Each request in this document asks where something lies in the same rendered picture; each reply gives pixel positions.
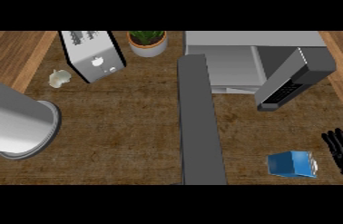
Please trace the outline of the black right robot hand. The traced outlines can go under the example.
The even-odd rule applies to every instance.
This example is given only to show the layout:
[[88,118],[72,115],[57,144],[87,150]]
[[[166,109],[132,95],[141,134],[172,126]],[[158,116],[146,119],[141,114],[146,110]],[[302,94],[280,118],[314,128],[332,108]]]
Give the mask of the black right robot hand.
[[343,174],[343,131],[335,128],[334,131],[328,131],[320,135],[322,140],[326,143],[335,166]]

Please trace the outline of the blue milk carton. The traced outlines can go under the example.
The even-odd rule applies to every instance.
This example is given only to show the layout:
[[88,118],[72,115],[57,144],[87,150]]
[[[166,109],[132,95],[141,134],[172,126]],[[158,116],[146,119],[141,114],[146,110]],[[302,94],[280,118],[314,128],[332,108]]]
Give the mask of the blue milk carton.
[[266,157],[267,173],[279,177],[314,178],[317,162],[310,151],[285,151]]

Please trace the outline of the grey microwave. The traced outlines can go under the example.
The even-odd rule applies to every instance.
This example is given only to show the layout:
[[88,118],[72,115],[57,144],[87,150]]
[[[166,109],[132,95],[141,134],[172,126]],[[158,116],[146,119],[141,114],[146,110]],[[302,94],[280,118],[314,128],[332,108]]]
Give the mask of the grey microwave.
[[251,94],[260,112],[274,111],[335,71],[314,31],[186,31],[183,53],[206,67],[209,91]]

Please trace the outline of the potted green plant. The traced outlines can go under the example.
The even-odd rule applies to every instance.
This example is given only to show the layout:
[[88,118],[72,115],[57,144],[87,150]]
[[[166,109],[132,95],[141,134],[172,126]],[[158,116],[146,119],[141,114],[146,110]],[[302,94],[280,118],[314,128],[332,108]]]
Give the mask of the potted green plant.
[[132,52],[141,57],[153,57],[165,50],[165,31],[128,31],[127,39]]

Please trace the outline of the silver toaster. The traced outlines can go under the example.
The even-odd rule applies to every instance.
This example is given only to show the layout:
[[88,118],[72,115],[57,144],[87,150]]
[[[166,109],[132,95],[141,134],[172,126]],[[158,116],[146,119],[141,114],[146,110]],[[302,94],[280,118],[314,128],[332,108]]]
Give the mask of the silver toaster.
[[85,83],[93,83],[125,67],[115,37],[109,31],[59,31],[69,67]]

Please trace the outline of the pale garlic bulb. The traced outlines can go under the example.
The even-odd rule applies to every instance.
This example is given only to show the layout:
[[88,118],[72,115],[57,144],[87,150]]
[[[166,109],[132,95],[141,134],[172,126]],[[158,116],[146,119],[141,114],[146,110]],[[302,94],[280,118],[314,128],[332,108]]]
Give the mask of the pale garlic bulb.
[[63,83],[70,80],[70,73],[66,70],[53,71],[50,74],[48,85],[53,88],[60,88]]

